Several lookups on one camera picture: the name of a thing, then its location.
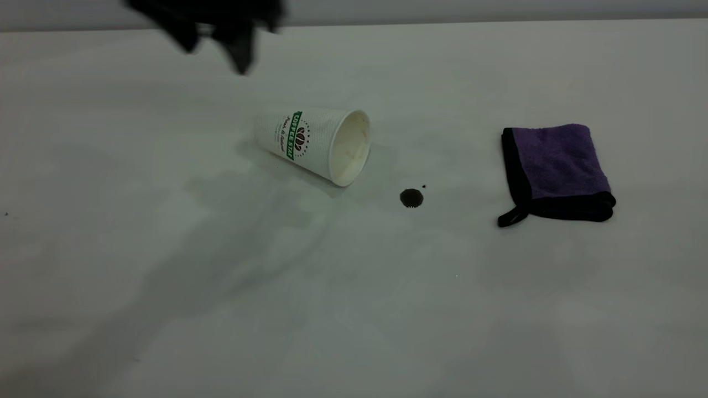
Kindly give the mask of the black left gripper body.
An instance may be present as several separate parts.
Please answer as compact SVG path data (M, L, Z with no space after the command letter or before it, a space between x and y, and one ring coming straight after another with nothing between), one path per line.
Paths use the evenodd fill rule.
M283 1L125 1L129 8L146 16L171 17L202 24L230 24L241 21L263 23L269 30L279 27L286 16Z

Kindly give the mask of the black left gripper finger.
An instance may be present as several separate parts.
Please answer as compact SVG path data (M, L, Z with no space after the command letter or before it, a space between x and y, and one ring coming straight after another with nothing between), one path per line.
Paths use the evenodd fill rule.
M238 75L248 75L253 65L255 33L253 24L216 25L212 31L212 39Z
M162 29L187 54L193 53L200 42L198 25L192 21L167 21Z

